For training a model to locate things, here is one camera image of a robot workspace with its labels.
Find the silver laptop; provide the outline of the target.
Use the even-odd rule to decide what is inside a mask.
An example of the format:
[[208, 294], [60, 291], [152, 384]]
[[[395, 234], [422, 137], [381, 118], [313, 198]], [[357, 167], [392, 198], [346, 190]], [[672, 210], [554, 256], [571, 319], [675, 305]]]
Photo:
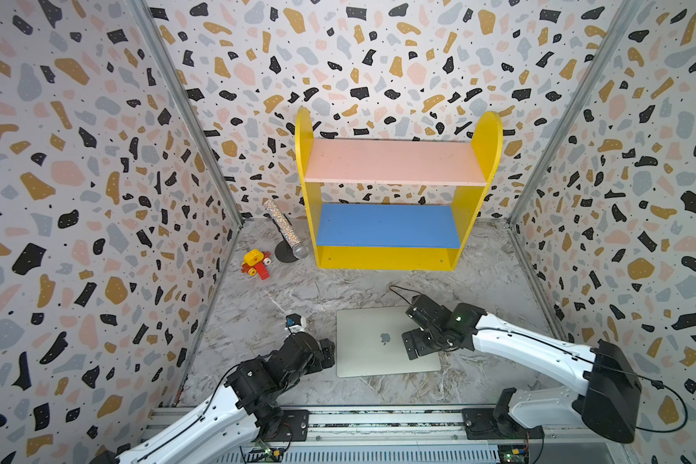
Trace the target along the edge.
[[402, 307], [336, 313], [336, 375], [340, 378], [433, 372], [437, 354], [411, 360], [402, 335], [417, 328]]

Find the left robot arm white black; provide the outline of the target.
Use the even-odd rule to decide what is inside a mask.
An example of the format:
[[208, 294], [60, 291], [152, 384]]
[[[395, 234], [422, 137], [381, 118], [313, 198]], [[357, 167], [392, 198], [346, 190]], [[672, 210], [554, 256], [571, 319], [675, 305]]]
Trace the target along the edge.
[[305, 332], [290, 334], [280, 349], [227, 371], [209, 396], [152, 439], [94, 463], [205, 463], [226, 450], [273, 438], [283, 424], [278, 398], [302, 377], [334, 366], [334, 342]]

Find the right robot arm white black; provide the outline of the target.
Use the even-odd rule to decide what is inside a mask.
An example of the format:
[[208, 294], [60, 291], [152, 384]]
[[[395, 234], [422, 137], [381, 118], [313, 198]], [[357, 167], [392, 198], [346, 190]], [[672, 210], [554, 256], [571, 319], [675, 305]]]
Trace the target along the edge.
[[633, 443], [642, 385], [615, 344], [591, 347], [549, 338], [475, 305], [449, 310], [425, 295], [415, 296], [405, 313], [417, 326], [402, 336], [412, 361], [457, 349], [479, 351], [558, 382], [544, 390], [503, 390], [490, 416], [492, 429], [501, 435], [585, 426], [612, 442]]

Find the glitter tube on black base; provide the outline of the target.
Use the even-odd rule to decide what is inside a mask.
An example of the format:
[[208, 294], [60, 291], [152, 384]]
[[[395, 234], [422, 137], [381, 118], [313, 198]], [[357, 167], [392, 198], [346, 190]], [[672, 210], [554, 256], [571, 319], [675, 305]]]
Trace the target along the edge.
[[264, 207], [282, 237], [276, 245], [276, 259], [282, 263], [294, 263], [309, 257], [309, 248], [298, 236], [289, 218], [278, 208], [276, 202], [268, 199]]

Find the red yellow toy vehicle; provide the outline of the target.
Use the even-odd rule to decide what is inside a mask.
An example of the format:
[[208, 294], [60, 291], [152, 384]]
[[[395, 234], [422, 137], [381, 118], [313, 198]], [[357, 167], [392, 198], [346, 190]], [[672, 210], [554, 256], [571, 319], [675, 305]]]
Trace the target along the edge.
[[261, 280], [268, 280], [270, 278], [268, 266], [271, 263], [271, 254], [268, 251], [252, 249], [244, 256], [241, 272], [249, 276], [258, 276]]

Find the left green circuit board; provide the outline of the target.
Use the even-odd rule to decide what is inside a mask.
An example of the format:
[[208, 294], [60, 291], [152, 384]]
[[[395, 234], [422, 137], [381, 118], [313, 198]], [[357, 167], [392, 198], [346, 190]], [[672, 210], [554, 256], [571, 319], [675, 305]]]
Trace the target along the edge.
[[282, 463], [287, 448], [272, 448], [269, 445], [245, 450], [240, 448], [241, 460], [243, 463]]

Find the yellow shelf pink blue boards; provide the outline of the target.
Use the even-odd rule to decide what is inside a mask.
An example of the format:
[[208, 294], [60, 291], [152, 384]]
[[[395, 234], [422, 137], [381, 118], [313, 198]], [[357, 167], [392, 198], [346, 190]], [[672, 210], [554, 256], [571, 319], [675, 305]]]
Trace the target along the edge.
[[[321, 269], [456, 268], [491, 188], [504, 146], [501, 116], [487, 111], [470, 142], [317, 138], [307, 108], [295, 152], [314, 260]], [[329, 184], [454, 188], [443, 205], [327, 202]]]

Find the right circuit board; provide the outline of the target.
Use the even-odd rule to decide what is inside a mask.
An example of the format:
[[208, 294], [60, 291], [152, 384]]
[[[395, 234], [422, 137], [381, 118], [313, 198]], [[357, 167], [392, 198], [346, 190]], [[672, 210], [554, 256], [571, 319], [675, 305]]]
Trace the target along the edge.
[[500, 445], [498, 446], [498, 456], [500, 464], [528, 464], [530, 454], [525, 447]]

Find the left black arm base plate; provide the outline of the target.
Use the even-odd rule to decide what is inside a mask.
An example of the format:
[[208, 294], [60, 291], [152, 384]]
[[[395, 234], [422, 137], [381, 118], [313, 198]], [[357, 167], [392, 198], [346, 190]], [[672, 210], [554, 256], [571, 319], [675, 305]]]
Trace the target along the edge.
[[309, 410], [276, 408], [257, 417], [258, 438], [265, 442], [301, 443], [307, 441]]

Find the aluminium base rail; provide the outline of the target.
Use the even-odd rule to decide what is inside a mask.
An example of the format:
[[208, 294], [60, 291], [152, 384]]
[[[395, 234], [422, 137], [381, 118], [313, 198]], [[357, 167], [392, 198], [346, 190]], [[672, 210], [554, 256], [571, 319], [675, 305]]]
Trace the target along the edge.
[[543, 428], [541, 440], [468, 440], [461, 410], [482, 405], [296, 406], [309, 410], [307, 441], [284, 463], [499, 463], [498, 446], [529, 450], [529, 463], [635, 463], [632, 448], [585, 427]]

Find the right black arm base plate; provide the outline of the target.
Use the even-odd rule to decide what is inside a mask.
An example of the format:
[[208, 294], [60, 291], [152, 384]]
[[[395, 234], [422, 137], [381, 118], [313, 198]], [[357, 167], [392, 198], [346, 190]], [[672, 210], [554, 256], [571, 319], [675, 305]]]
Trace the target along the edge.
[[468, 440], [517, 440], [526, 438], [541, 440], [541, 427], [525, 428], [507, 414], [497, 417], [491, 407], [465, 408], [461, 410], [462, 425]]

